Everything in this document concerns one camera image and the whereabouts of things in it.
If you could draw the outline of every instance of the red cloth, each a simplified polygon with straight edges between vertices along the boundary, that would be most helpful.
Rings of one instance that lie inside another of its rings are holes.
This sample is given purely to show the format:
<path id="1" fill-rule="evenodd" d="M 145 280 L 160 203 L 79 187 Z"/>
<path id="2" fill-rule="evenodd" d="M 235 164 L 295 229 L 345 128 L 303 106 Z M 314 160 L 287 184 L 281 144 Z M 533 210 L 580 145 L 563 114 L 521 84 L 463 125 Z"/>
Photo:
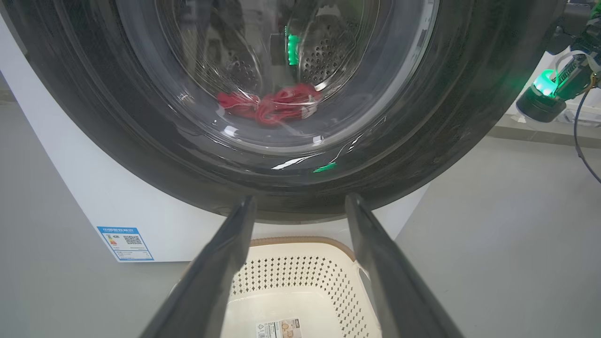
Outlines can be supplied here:
<path id="1" fill-rule="evenodd" d="M 283 120 L 307 118 L 317 110 L 322 95 L 306 84 L 297 84 L 277 92 L 267 94 L 261 100 L 255 95 L 242 93 L 219 93 L 219 104 L 230 114 L 254 118 L 267 126 L 279 124 Z"/>

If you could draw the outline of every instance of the green led light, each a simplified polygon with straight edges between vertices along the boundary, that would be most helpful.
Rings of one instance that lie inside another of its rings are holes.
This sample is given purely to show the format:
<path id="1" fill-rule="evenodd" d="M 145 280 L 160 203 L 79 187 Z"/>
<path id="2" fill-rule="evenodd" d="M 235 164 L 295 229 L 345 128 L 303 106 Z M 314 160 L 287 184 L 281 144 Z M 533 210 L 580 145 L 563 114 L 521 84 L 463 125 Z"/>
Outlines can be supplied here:
<path id="1" fill-rule="evenodd" d="M 545 69 L 532 83 L 534 88 L 538 89 L 543 95 L 554 97 L 557 84 L 551 80 L 551 75 L 554 73 L 552 69 Z"/>
<path id="2" fill-rule="evenodd" d="M 284 32 L 288 37 L 288 64 L 296 66 L 299 64 L 299 56 L 296 48 L 300 42 L 298 35 L 292 35 L 288 32 L 288 26 L 284 27 Z"/>
<path id="3" fill-rule="evenodd" d="M 323 167 L 319 167 L 319 168 L 313 170 L 313 172 L 321 173 L 322 171 L 330 170 L 334 167 L 336 167 L 336 162 L 328 163 L 328 164 L 324 165 Z"/>

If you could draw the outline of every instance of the door glass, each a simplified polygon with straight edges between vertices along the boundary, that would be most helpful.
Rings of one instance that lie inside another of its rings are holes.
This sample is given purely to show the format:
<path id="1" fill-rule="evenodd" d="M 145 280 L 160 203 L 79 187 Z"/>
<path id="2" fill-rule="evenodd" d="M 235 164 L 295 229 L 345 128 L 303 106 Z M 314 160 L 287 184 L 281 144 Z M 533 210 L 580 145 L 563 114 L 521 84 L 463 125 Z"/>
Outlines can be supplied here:
<path id="1" fill-rule="evenodd" d="M 382 112 L 419 63 L 436 11 L 434 0 L 117 6 L 182 135 L 307 156 L 385 122 Z"/>

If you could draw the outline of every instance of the qr code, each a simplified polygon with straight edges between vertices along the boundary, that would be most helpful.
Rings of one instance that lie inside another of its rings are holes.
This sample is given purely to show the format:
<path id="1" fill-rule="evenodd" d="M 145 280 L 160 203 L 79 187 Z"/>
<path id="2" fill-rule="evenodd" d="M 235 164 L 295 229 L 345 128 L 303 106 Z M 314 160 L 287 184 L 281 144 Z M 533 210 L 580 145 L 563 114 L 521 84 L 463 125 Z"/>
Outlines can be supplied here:
<path id="1" fill-rule="evenodd" d="M 128 244 L 142 244 L 139 236 L 123 236 Z"/>

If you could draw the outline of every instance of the basket rim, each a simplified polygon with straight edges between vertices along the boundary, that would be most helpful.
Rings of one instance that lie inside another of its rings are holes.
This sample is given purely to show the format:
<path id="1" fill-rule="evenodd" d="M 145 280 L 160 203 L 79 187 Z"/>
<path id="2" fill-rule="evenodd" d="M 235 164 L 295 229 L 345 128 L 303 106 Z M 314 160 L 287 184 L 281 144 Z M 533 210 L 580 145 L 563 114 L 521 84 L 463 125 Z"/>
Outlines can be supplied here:
<path id="1" fill-rule="evenodd" d="M 283 236 L 283 237 L 266 237 L 251 240 L 252 247 L 260 247 L 264 245 L 274 244 L 295 244 L 295 243 L 321 243 L 329 244 L 344 252 L 351 261 L 355 261 L 355 253 L 349 247 L 335 239 L 323 236 Z"/>

